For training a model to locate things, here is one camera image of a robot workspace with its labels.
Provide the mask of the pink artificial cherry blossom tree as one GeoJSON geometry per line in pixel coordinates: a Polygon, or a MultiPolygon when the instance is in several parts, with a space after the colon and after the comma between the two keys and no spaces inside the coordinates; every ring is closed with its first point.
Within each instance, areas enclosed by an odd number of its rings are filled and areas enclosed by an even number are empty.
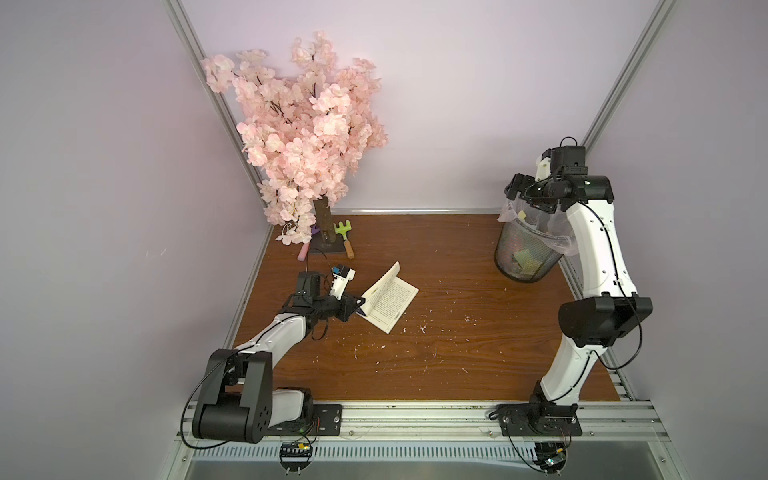
{"type": "Polygon", "coordinates": [[[266,175],[258,188],[267,221],[281,229],[278,241],[305,244],[316,222],[315,202],[335,205],[344,198],[347,175],[368,150],[388,142],[372,109],[381,81],[367,59],[339,67],[321,31],[309,42],[293,42],[295,76],[278,76],[267,57],[255,49],[235,58],[208,57],[201,66],[210,90],[232,91],[241,108],[236,130],[248,163],[266,175]]]}

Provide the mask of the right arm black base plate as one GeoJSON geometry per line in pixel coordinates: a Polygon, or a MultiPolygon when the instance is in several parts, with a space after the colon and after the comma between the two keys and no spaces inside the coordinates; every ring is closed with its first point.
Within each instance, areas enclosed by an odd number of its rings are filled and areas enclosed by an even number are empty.
{"type": "Polygon", "coordinates": [[[570,438],[583,435],[577,410],[577,404],[501,404],[488,413],[488,419],[496,421],[508,437],[570,438]]]}

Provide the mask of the dark metal tree base plate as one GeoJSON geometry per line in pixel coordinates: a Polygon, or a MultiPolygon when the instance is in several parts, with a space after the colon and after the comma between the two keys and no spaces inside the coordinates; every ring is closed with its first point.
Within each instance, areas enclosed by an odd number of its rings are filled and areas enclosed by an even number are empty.
{"type": "Polygon", "coordinates": [[[326,254],[346,253],[343,237],[338,234],[330,242],[327,242],[324,234],[319,232],[312,237],[310,248],[326,254]]]}

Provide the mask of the left small circuit board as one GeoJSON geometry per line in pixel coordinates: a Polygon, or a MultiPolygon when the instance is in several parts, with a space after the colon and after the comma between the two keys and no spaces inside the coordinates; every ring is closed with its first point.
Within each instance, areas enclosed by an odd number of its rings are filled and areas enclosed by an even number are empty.
{"type": "Polygon", "coordinates": [[[286,475],[300,475],[313,461],[314,446],[309,442],[282,443],[278,461],[286,475]]]}

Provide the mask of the small circuit board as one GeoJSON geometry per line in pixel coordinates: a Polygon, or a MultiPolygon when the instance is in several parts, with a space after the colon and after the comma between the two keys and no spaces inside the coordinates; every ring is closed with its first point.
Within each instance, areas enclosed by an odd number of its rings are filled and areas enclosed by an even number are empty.
{"type": "Polygon", "coordinates": [[[309,442],[282,443],[278,461],[286,475],[300,475],[313,461],[314,446],[309,442]]]}
{"type": "Polygon", "coordinates": [[[567,463],[567,448],[563,443],[537,442],[534,453],[534,466],[545,474],[559,475],[567,463]]]}

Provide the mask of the dark blue paperback book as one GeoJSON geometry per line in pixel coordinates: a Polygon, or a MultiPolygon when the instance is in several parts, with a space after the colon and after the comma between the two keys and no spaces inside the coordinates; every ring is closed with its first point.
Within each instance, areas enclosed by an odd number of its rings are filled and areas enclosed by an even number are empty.
{"type": "Polygon", "coordinates": [[[364,294],[356,314],[389,334],[412,303],[419,289],[399,277],[401,266],[392,267],[364,294]]]}

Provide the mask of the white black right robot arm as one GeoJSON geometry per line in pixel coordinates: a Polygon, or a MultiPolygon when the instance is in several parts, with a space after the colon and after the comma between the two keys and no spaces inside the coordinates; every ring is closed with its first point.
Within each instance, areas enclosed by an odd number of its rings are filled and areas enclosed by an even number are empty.
{"type": "Polygon", "coordinates": [[[536,180],[518,173],[505,193],[546,213],[561,210],[575,234],[582,298],[559,308],[560,346],[530,401],[521,407],[531,423],[541,417],[573,423],[581,389],[595,363],[616,340],[642,328],[653,311],[652,300],[638,294],[627,272],[607,177],[562,174],[536,180]]]}

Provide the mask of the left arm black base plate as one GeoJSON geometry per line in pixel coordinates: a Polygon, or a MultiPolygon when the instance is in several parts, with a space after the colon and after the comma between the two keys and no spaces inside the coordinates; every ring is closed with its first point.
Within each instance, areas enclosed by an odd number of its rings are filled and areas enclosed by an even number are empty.
{"type": "Polygon", "coordinates": [[[269,427],[266,436],[332,436],[340,435],[343,420],[341,404],[313,404],[298,419],[269,427]]]}

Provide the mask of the black mesh waste bin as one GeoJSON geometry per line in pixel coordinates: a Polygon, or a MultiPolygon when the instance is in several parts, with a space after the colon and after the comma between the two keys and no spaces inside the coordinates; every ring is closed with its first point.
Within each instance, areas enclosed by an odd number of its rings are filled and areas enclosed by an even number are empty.
{"type": "Polygon", "coordinates": [[[534,283],[559,262],[561,238],[548,232],[549,219],[549,214],[525,202],[507,201],[498,218],[502,228],[494,253],[502,274],[517,282],[534,283]]]}

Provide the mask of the right small circuit board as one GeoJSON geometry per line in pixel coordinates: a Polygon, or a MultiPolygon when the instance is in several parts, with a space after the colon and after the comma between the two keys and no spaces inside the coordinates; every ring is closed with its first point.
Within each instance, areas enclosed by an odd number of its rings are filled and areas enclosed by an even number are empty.
{"type": "Polygon", "coordinates": [[[534,466],[545,474],[559,475],[567,463],[567,448],[563,443],[537,442],[534,453],[534,466]]]}

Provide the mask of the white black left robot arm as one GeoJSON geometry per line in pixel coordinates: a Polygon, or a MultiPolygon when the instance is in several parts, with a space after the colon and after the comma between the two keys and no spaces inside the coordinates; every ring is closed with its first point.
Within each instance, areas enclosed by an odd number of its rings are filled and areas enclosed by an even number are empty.
{"type": "Polygon", "coordinates": [[[210,355],[205,374],[190,394],[197,399],[191,434],[214,442],[205,450],[230,442],[256,444],[270,433],[298,435],[299,442],[307,444],[311,432],[319,430],[311,392],[276,389],[273,372],[318,323],[333,318],[346,322],[365,303],[346,292],[353,269],[339,265],[331,274],[330,290],[323,294],[323,275],[299,273],[295,291],[267,327],[239,346],[210,355]]]}

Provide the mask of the aluminium mounting rail frame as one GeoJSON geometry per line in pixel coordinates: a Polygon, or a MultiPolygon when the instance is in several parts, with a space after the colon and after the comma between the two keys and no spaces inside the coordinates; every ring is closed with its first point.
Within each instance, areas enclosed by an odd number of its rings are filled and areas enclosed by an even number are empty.
{"type": "Polygon", "coordinates": [[[556,479],[534,466],[537,442],[563,443],[567,457],[578,442],[636,442],[646,445],[652,471],[663,479],[689,474],[649,401],[637,400],[621,375],[611,376],[618,402],[577,403],[583,435],[579,437],[508,437],[488,413],[501,404],[522,402],[344,401],[340,435],[309,436],[312,464],[300,475],[286,475],[278,461],[282,443],[293,436],[266,436],[259,444],[229,443],[205,450],[207,443],[175,440],[160,474],[163,479],[189,479],[196,463],[259,464],[278,468],[280,479],[304,479],[330,464],[349,463],[366,473],[381,472],[385,463],[478,463],[518,469],[540,478],[556,479]]]}

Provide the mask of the clear plastic bin liner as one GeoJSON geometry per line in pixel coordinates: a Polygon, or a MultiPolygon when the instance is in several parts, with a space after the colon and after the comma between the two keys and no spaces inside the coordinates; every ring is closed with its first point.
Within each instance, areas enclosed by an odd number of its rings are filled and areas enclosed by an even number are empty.
{"type": "MultiPolygon", "coordinates": [[[[573,205],[565,212],[558,210],[555,214],[549,214],[548,232],[560,236],[563,256],[587,253],[596,255],[607,251],[610,236],[606,233],[597,207],[613,201],[610,184],[603,177],[564,177],[573,185],[573,205]]],[[[520,204],[525,202],[522,198],[510,201],[520,204]]]]}

